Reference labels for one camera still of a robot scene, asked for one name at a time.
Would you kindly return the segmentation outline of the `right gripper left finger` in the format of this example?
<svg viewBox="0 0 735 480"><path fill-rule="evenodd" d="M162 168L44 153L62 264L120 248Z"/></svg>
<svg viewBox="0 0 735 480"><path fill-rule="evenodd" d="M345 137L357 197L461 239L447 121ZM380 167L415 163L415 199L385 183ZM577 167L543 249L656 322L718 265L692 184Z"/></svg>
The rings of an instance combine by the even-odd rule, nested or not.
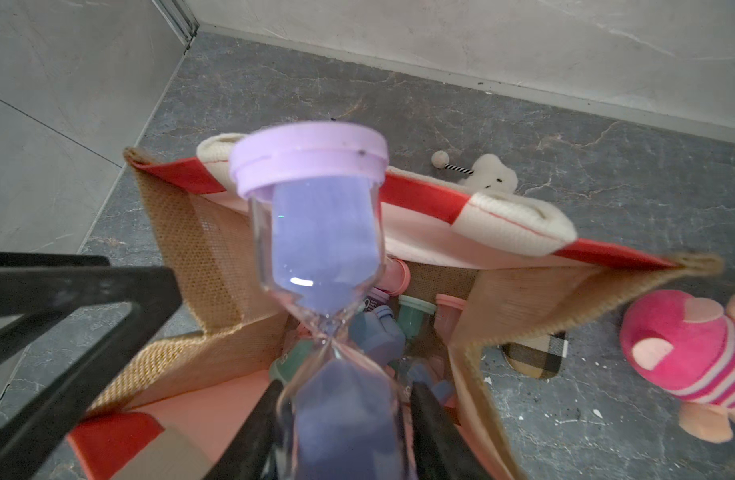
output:
<svg viewBox="0 0 735 480"><path fill-rule="evenodd" d="M273 445L275 408L283 391L280 380L273 381L250 413L219 461L204 480L277 479Z"/></svg>

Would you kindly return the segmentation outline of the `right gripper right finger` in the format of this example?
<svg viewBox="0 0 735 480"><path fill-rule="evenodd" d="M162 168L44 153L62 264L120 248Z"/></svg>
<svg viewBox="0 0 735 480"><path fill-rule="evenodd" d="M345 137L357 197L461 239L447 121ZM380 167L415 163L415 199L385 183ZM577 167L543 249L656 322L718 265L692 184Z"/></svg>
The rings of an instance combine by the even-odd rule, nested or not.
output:
<svg viewBox="0 0 735 480"><path fill-rule="evenodd" d="M417 478L431 480L491 480L429 386L411 388L413 455Z"/></svg>

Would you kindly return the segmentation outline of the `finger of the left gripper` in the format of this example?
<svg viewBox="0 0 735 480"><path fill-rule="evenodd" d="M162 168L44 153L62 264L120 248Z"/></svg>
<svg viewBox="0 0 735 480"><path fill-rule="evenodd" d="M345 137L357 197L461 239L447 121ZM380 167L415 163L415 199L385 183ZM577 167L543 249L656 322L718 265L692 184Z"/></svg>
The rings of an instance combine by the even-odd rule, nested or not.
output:
<svg viewBox="0 0 735 480"><path fill-rule="evenodd" d="M65 436L182 300L160 252L0 252L0 479L79 479Z"/></svg>

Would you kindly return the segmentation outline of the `blue hourglass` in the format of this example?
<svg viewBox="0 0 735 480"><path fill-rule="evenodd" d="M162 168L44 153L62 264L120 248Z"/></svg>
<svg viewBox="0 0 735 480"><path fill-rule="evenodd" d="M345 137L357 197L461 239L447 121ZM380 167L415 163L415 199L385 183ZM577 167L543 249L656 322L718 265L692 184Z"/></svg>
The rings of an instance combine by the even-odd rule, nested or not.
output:
<svg viewBox="0 0 735 480"><path fill-rule="evenodd" d="M381 367L400 360L405 352L407 337L387 305L356 315L351 320L349 336L359 350Z"/></svg>
<svg viewBox="0 0 735 480"><path fill-rule="evenodd" d="M455 386L447 379L443 379L433 371L431 364L425 359L411 359L407 362L407 368L399 376L401 384L405 387L407 394L411 393L411 388L416 384L423 384L435 396L435 399L443 406L451 406L453 398L455 398Z"/></svg>

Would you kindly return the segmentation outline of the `pink hourglass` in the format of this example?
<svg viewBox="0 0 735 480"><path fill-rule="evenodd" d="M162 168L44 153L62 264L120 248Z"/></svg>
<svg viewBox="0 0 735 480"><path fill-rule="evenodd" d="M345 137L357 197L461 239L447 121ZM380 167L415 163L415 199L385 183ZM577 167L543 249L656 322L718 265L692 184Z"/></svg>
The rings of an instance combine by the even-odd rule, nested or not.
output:
<svg viewBox="0 0 735 480"><path fill-rule="evenodd" d="M467 301L451 295L437 294L435 305L437 305L437 312L435 312L433 328L443 343L449 344L459 323L459 318L467 306Z"/></svg>
<svg viewBox="0 0 735 480"><path fill-rule="evenodd" d="M383 276L375 284L377 289L381 289L389 296L397 297L403 295L409 284L411 283L411 270L407 263L401 259L388 257L385 260L385 269L383 270Z"/></svg>

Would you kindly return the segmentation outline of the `red burlap canvas bag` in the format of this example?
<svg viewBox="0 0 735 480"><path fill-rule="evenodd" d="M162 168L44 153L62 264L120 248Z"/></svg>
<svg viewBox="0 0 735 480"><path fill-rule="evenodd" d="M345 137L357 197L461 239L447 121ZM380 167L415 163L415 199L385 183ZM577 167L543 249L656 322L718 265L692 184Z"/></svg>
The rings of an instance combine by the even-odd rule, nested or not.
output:
<svg viewBox="0 0 735 480"><path fill-rule="evenodd" d="M90 415L255 373L282 351L287 316L261 290L248 206L229 178L235 142L233 134L216 136L198 156L170 163L126 149L163 260L199 329L145 347ZM485 466L503 479L523 473L481 378L485 348L568 330L673 280L723 271L713 254L659 257L581 239L547 202L469 193L397 168L387 170L379 200L391 295L465 300L449 348L459 418Z"/></svg>

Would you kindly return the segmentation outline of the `purple hourglass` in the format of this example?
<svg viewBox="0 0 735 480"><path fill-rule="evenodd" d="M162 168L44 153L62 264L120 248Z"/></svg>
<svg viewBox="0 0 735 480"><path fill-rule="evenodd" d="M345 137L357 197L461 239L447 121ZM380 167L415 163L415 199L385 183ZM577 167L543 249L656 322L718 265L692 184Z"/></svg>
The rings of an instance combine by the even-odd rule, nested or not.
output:
<svg viewBox="0 0 735 480"><path fill-rule="evenodd" d="M371 291L367 294L364 301L364 312L371 312L375 310L375 308L387 305L389 303L389 298L391 298L391 296L389 296L387 292L381 289L371 288Z"/></svg>
<svg viewBox="0 0 735 480"><path fill-rule="evenodd" d="M313 339L276 406L279 478L409 478L399 388L349 344L385 263L387 140L357 124L293 123L240 140L229 166L251 211L263 290Z"/></svg>

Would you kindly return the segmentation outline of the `purple hourglass front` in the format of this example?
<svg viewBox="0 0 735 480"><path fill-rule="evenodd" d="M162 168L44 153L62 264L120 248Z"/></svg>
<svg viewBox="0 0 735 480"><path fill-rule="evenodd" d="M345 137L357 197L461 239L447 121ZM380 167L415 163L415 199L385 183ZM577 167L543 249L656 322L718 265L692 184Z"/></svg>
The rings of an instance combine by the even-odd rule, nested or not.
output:
<svg viewBox="0 0 735 480"><path fill-rule="evenodd" d="M387 292L381 289L371 288L371 291L367 294L364 301L364 312L371 312L375 310L375 308L387 305L389 303L389 298L391 298L391 296L389 296Z"/></svg>

